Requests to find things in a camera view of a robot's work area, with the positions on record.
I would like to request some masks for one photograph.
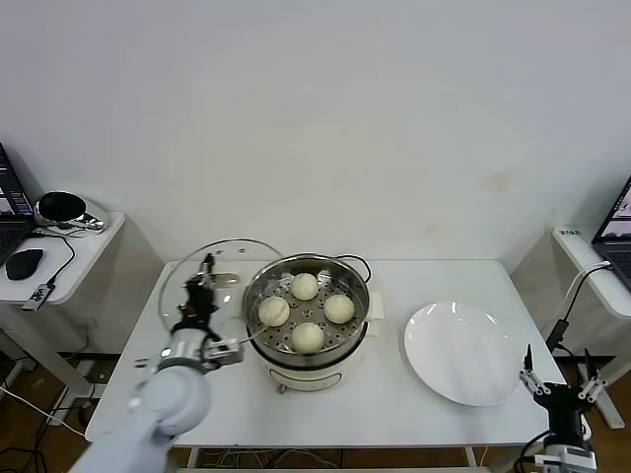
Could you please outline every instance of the metal steamer tray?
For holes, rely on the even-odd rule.
[[[317,296],[310,301],[300,301],[291,293],[294,276],[300,273],[317,278]],[[336,294],[347,296],[355,305],[355,315],[343,324],[324,316],[324,302]],[[290,315],[280,327],[265,328],[258,318],[258,307],[273,296],[287,301]],[[254,276],[245,290],[244,315],[248,335],[253,335],[252,345],[263,357],[284,368],[315,370],[343,360],[357,348],[366,333],[369,302],[366,283],[351,266],[337,258],[298,254],[276,261]],[[292,349],[292,331],[303,322],[315,323],[324,331],[324,347],[318,353],[302,354]]]

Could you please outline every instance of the white plate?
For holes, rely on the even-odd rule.
[[[460,404],[493,406],[520,385],[522,355],[516,341],[499,320],[472,305],[421,308],[405,327],[404,343],[421,379]]]

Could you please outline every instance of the steamed bun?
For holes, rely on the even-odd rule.
[[[267,327],[280,327],[289,318],[289,304],[283,298],[267,298],[258,307],[258,318]]]
[[[331,296],[324,303],[324,316],[333,323],[346,323],[355,315],[353,302],[341,294]]]
[[[301,273],[292,280],[292,294],[301,301],[310,301],[317,295],[316,276],[309,273]]]
[[[292,348],[300,353],[317,353],[324,346],[324,332],[314,323],[301,323],[292,333]]]

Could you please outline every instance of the black mouse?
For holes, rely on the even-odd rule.
[[[7,259],[7,277],[12,281],[20,281],[30,277],[43,256],[43,249],[25,249],[18,251]]]

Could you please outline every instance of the laptop screen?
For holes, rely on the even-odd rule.
[[[626,240],[631,240],[631,177],[594,238],[594,241]]]
[[[0,145],[0,221],[23,220],[33,216],[33,207]]]

